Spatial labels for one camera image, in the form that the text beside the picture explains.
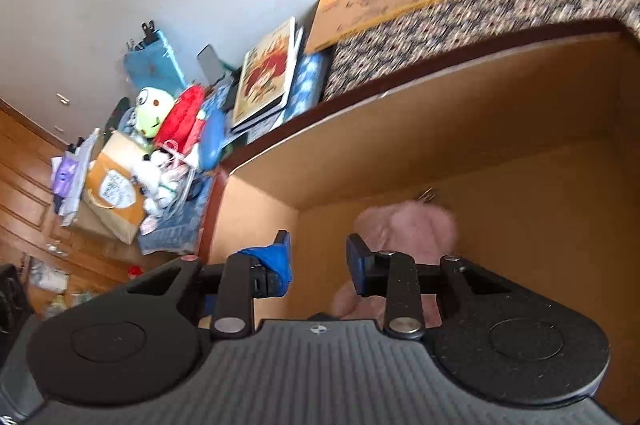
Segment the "pink teddy bear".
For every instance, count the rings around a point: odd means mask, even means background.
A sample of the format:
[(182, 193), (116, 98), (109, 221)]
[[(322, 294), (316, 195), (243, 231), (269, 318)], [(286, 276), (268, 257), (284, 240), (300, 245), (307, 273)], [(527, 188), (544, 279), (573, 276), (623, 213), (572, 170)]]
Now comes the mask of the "pink teddy bear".
[[(368, 208), (356, 218), (354, 232), (373, 252), (401, 252), (410, 255), (416, 263), (427, 265), (438, 265), (442, 256), (451, 255), (458, 237), (450, 211), (420, 201)], [(330, 315), (342, 320), (374, 319), (382, 324), (385, 299), (361, 297), (348, 281), (335, 293)]]

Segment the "blue oval object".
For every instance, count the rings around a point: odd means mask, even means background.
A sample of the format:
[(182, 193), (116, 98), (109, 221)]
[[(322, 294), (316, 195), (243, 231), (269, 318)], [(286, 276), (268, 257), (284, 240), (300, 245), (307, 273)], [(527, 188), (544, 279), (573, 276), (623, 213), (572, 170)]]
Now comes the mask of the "blue oval object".
[(212, 170), (218, 163), (226, 141), (226, 117), (224, 112), (213, 108), (203, 126), (198, 148), (198, 163), (202, 171)]

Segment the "white dog plush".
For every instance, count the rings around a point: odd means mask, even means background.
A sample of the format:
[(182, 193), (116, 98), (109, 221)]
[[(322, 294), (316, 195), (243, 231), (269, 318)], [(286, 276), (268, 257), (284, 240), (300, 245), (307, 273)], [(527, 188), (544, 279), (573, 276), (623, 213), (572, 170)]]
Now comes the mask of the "white dog plush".
[(183, 178), (188, 173), (188, 165), (175, 160), (175, 156), (164, 150), (145, 154), (134, 164), (131, 176), (140, 186), (145, 213), (153, 217), (162, 216), (179, 197)]

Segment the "red plush toy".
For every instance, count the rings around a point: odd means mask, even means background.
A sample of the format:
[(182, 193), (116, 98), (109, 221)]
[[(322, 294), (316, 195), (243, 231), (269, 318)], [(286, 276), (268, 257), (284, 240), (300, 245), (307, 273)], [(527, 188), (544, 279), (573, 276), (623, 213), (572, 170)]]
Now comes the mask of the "red plush toy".
[(163, 123), (160, 124), (160, 130), (154, 138), (154, 147), (160, 148), (161, 145), (172, 141), (175, 144), (175, 149), (182, 152), (188, 142), (204, 98), (205, 89), (201, 85), (194, 84), (184, 89)]

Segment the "orange paper bag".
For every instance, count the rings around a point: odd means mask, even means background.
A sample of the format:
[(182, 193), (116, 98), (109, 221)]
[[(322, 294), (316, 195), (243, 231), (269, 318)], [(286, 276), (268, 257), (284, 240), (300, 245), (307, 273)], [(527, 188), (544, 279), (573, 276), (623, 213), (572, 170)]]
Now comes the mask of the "orange paper bag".
[(143, 196), (134, 183), (134, 167), (144, 150), (127, 136), (113, 132), (89, 167), (82, 197), (105, 227), (131, 244), (145, 217)]

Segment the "red cartoon cover book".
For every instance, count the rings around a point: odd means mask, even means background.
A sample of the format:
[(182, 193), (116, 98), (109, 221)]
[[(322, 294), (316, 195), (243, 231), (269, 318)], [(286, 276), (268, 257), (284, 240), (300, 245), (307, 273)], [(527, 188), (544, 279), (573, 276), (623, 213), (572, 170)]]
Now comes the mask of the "red cartoon cover book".
[(288, 18), (245, 54), (231, 116), (232, 130), (288, 100), (304, 28)]

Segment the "green frog plush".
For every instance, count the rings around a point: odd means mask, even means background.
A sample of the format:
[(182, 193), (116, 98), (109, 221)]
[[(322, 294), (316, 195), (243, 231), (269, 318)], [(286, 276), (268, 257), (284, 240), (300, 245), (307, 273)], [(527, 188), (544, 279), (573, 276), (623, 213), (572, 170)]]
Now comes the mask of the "green frog plush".
[(155, 87), (142, 88), (134, 108), (134, 129), (144, 138), (153, 139), (174, 104), (174, 97), (166, 90)]

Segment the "small standing mirror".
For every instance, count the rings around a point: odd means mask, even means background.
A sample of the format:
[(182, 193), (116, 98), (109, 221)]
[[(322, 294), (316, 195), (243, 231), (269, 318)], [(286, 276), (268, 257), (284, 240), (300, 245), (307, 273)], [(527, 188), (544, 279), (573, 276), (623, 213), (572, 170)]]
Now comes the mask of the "small standing mirror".
[(218, 57), (215, 48), (211, 44), (207, 44), (198, 53), (196, 60), (198, 60), (204, 78), (210, 86), (230, 78), (233, 73), (232, 67)]

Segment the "brown cardboard box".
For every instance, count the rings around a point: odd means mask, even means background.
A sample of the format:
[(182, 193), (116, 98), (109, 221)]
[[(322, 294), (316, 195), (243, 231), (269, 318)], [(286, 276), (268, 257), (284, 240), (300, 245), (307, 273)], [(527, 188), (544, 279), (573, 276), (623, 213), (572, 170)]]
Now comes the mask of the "brown cardboard box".
[(613, 20), (497, 37), (314, 109), (222, 162), (200, 253), (292, 233), (262, 318), (326, 310), (366, 208), (433, 190), (457, 251), (603, 327), (599, 401), (639, 415), (639, 41)]

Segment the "wooden door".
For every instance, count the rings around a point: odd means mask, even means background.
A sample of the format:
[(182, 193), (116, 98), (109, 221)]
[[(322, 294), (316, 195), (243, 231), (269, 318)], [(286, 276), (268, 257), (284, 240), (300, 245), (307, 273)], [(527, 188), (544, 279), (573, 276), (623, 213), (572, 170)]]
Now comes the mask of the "wooden door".
[(61, 227), (50, 190), (51, 159), (64, 145), (1, 104), (1, 260), (13, 263), (39, 315), (70, 308), (167, 263), (134, 243)]

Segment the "purple tissue pack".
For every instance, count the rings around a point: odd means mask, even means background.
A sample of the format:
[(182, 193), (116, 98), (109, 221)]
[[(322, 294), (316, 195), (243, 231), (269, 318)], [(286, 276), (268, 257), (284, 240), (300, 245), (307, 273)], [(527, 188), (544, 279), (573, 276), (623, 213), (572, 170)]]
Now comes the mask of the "purple tissue pack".
[(73, 154), (65, 152), (62, 156), (55, 156), (51, 160), (52, 179), (51, 189), (55, 196), (66, 198), (72, 188), (78, 159)]

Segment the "blue pencil bag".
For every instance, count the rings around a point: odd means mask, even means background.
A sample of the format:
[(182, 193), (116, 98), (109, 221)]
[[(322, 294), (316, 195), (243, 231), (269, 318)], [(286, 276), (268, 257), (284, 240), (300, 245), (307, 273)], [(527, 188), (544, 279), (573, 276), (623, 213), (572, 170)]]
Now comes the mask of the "blue pencil bag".
[(137, 94), (145, 87), (154, 87), (179, 96), (188, 84), (171, 44), (153, 20), (143, 22), (141, 29), (142, 39), (130, 40), (128, 52), (122, 58), (132, 89)]

